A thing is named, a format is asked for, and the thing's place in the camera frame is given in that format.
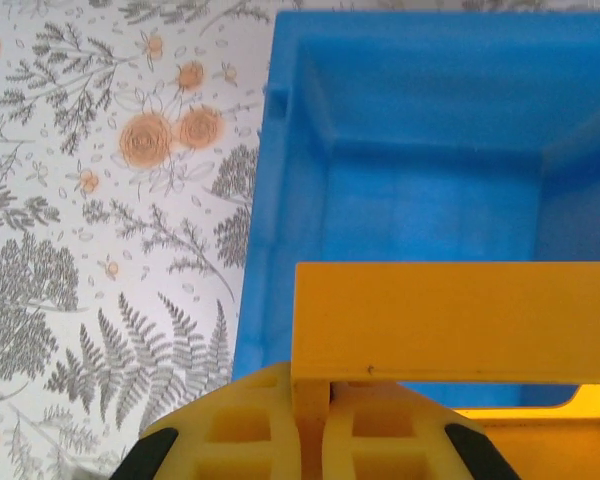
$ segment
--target fern leaf print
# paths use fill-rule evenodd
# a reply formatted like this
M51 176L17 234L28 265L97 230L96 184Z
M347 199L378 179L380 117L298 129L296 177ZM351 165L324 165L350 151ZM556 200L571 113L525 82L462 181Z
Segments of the fern leaf print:
M146 367L136 366L125 373L116 406L116 426L118 430L122 428L122 422L127 418L127 415L149 391L149 382L150 377Z
M84 325L80 327L80 347L82 349L83 381L80 388L80 398L87 413L90 412L91 402L95 397L97 373L102 363L102 352L89 338Z
M127 341L102 313L98 311L98 324L105 349L105 365L100 370L100 416L105 421L107 408L111 400L122 386L123 371L133 359L133 352L128 348Z
M156 323L134 311L122 293L118 305L140 365L150 368L169 360L168 349L171 344L165 339L164 332L155 331Z
M156 368L151 374L151 391L142 420L140 420L139 434L170 407L177 405L184 393L184 382L173 367Z
M207 352L207 371L209 381L207 391L213 391L223 387L231 378L231 352L227 335L227 322L224 317L224 309L220 300L217 301L218 317L216 327L209 340Z

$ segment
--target blue plastic bin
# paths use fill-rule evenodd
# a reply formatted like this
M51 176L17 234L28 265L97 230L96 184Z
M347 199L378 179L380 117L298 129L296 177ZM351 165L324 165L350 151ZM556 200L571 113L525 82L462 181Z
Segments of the blue plastic bin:
M290 359L298 262L442 260L600 260L600 15L280 14L234 378Z

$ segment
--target plastic toy piece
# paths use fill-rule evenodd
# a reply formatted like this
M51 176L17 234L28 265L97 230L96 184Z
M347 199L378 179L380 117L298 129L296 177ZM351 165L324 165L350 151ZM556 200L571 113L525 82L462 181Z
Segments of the plastic toy piece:
M151 425L142 439L167 428L178 436L155 476L126 466L138 461L138 454L130 454L111 480L301 479L288 364L264 369L186 405Z
M316 468L290 392L278 364L196 400L149 427L111 480L519 480L480 425L394 383L333 385Z
M299 264L292 358L294 382L600 383L600 262Z

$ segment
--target toy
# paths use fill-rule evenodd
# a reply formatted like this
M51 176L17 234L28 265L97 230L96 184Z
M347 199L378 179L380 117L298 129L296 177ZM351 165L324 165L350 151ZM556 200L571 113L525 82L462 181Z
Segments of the toy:
M301 264L296 283L290 368L159 420L112 480L600 479L600 263ZM393 380L586 385L454 412Z

